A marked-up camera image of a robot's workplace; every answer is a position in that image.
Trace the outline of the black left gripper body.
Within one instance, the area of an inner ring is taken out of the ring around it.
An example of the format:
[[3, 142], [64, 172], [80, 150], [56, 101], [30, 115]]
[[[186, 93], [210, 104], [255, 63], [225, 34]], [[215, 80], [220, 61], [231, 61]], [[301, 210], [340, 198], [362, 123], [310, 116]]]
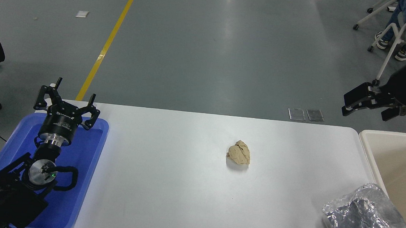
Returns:
[[73, 114], [76, 111], [77, 107], [75, 106], [56, 104], [49, 106], [46, 119], [38, 131], [38, 136], [46, 140], [49, 135], [57, 135], [62, 137], [64, 141], [71, 142], [82, 121], [81, 116]]

